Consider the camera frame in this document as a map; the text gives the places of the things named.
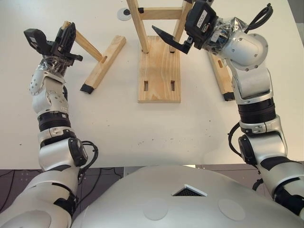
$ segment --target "black cable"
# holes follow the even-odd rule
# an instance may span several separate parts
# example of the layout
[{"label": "black cable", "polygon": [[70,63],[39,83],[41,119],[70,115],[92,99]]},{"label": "black cable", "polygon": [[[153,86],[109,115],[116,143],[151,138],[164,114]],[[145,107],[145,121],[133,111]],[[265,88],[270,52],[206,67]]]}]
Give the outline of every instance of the black cable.
[{"label": "black cable", "polygon": [[95,189],[95,187],[96,187],[96,185],[97,185],[97,183],[98,183],[98,181],[99,181],[99,178],[100,178],[100,176],[101,176],[101,169],[102,169],[102,168],[99,168],[99,174],[98,174],[98,177],[97,177],[97,179],[96,179],[96,181],[95,181],[95,184],[94,184],[93,188],[89,191],[88,194],[86,194],[86,195],[78,202],[76,209],[78,208],[78,206],[80,205],[80,203],[81,203],[83,200],[85,200],[85,198],[88,197],[88,196],[93,192],[93,190]]},{"label": "black cable", "polygon": [[241,153],[239,153],[235,148],[234,146],[232,145],[232,136],[233,136],[233,133],[239,128],[239,122],[233,126],[233,128],[230,130],[230,132],[228,133],[228,142],[229,142],[229,147],[230,149],[235,153],[237,154],[238,156],[242,157]]},{"label": "black cable", "polygon": [[98,147],[94,144],[94,143],[92,143],[91,141],[82,141],[82,144],[84,145],[84,146],[92,146],[93,147],[93,152],[94,152],[94,155],[93,155],[93,158],[92,158],[92,160],[85,166],[85,167],[83,167],[83,168],[81,168],[80,170],[79,170],[79,175],[78,175],[78,178],[80,177],[80,175],[82,174],[82,178],[83,178],[83,176],[84,176],[84,174],[85,174],[85,172],[88,170],[88,168],[90,168],[91,167],[91,165],[97,160],[97,158],[98,158]]},{"label": "black cable", "polygon": [[264,181],[263,181],[262,178],[261,178],[261,179],[258,179],[258,180],[253,184],[252,189],[253,189],[254,191],[256,191],[257,188],[260,186],[260,184],[263,184],[263,183],[264,183]]},{"label": "black cable", "polygon": [[14,177],[15,177],[15,170],[13,170],[13,177],[11,178],[11,183],[10,183],[10,187],[9,187],[9,192],[8,192],[8,195],[4,201],[4,204],[2,205],[1,209],[0,209],[0,212],[2,211],[2,209],[4,208],[6,202],[8,201],[9,199],[9,196],[10,196],[10,192],[11,192],[11,188],[13,186],[13,182],[14,182]]},{"label": "black cable", "polygon": [[122,178],[122,175],[120,175],[120,174],[118,174],[117,172],[116,172],[116,170],[115,170],[115,167],[114,167],[114,173],[117,175],[117,176],[119,176],[120,177],[120,179]]},{"label": "black cable", "polygon": [[271,17],[273,11],[274,10],[272,9],[271,4],[268,3],[267,6],[256,15],[252,22],[250,22],[248,28],[245,30],[245,33],[264,25],[265,22]]},{"label": "black cable", "polygon": [[65,97],[66,101],[67,101],[67,88],[66,86],[64,85],[63,86],[63,92],[62,92],[63,96]]},{"label": "black cable", "polygon": [[5,173],[5,174],[2,174],[0,177],[3,177],[3,176],[5,176],[5,175],[8,175],[9,173],[11,173],[11,172],[13,172],[14,170],[11,170],[11,171],[9,171],[9,172],[7,172],[7,173]]}]

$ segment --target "wooden block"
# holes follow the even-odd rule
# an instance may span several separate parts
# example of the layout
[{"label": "wooden block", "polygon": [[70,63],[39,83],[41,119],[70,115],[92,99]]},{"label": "wooden block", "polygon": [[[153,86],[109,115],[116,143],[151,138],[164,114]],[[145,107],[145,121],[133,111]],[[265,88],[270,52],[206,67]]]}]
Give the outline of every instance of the wooden block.
[{"label": "wooden block", "polygon": [[94,89],[98,87],[101,80],[104,78],[106,72],[114,62],[120,50],[123,48],[126,43],[125,37],[115,36],[112,40],[111,45],[104,52],[106,57],[105,62],[101,61],[97,63],[90,76],[86,79],[85,83],[81,87],[81,91],[91,94]]},{"label": "wooden block", "polygon": [[224,65],[221,58],[208,53],[215,78],[217,79],[220,92],[223,94],[225,101],[234,100],[234,93],[231,84],[231,78],[227,67]]},{"label": "wooden block", "polygon": [[138,12],[138,2],[137,0],[127,0],[129,10],[132,15],[132,19],[138,34],[139,41],[142,46],[142,51],[144,53],[149,52],[149,43],[147,39],[146,30],[144,29],[143,21],[141,20],[141,17]]},{"label": "wooden block", "polygon": [[[61,28],[65,29],[70,23],[65,21]],[[98,62],[101,61],[103,63],[105,61],[106,58],[78,30],[76,30],[75,42]]]},{"label": "wooden block", "polygon": [[159,36],[148,36],[149,53],[141,51],[138,78],[139,103],[180,103],[180,52],[170,48]]},{"label": "wooden block", "polygon": [[[189,12],[189,10],[192,9],[192,4],[188,3],[186,1],[183,1],[182,3],[182,13],[181,13],[181,17],[180,19],[176,22],[175,24],[175,28],[174,28],[174,32],[173,32],[173,36],[174,36],[174,40],[176,42],[179,42],[182,36],[182,33],[185,29],[185,23],[186,23],[186,18],[187,18],[187,14]],[[174,52],[175,48],[174,47],[170,47],[170,52]]]},{"label": "wooden block", "polygon": [[149,7],[140,12],[141,20],[166,20],[181,18],[182,7]]}]

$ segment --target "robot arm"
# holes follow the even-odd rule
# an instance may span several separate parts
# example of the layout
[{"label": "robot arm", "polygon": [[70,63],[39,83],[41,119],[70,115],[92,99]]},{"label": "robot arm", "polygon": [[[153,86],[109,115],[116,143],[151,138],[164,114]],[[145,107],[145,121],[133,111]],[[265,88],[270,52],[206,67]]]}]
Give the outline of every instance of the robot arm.
[{"label": "robot arm", "polygon": [[38,29],[24,32],[29,44],[43,55],[32,76],[29,90],[38,115],[39,164],[44,171],[36,176],[0,214],[0,227],[67,228],[76,209],[80,166],[87,154],[76,137],[63,95],[64,74],[81,56],[70,54],[75,40],[74,23],[59,29],[54,42]]},{"label": "robot arm", "polygon": [[[231,131],[229,145],[247,164],[258,168],[277,203],[304,219],[304,167],[287,158],[271,77],[265,65],[268,44],[258,34],[247,34],[257,28],[257,24],[264,24],[271,14],[272,7],[268,4],[248,26],[238,18],[217,17],[208,3],[197,0],[187,16],[185,30],[189,37],[183,45],[170,34],[153,28],[166,43],[186,54],[194,44],[197,49],[203,48],[226,60],[232,71],[232,86],[241,118]],[[241,153],[230,142],[238,127],[244,133],[238,139]]]}]

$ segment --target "white table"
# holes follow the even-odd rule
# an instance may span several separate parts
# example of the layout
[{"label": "white table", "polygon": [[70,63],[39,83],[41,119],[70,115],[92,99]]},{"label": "white table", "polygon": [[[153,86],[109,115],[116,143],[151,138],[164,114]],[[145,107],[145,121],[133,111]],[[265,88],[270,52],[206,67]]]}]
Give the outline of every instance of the white table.
[{"label": "white table", "polygon": [[[215,0],[213,8],[220,17],[237,16],[249,23],[268,2]],[[181,0],[139,3],[140,7],[180,6]],[[289,158],[303,160],[304,51],[287,1],[272,4],[271,19],[255,32],[269,43],[267,65]],[[227,140],[227,133],[239,120],[237,106],[223,101],[205,51],[192,48],[188,55],[180,55],[180,104],[137,103],[139,42],[132,20],[116,18],[123,7],[127,7],[124,0],[0,1],[0,169],[39,168],[38,122],[28,85],[41,56],[29,46],[23,31],[38,28],[53,40],[64,20],[75,22],[101,52],[115,35],[127,39],[91,95],[79,89],[96,61],[76,43],[72,53],[84,60],[75,62],[65,76],[72,127],[80,139],[99,147],[95,167],[242,163]],[[148,35],[155,35],[152,24],[172,33],[175,21],[145,22]]]}]

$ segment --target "silver casing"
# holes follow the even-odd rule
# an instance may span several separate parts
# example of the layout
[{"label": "silver casing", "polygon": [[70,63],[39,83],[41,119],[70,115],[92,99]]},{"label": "silver casing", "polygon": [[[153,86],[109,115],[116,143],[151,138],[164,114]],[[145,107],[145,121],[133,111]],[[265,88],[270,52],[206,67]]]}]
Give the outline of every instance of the silver casing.
[{"label": "silver casing", "polygon": [[[172,196],[185,185],[206,196]],[[216,172],[144,167],[87,207],[72,228],[302,228],[281,205]]]}]

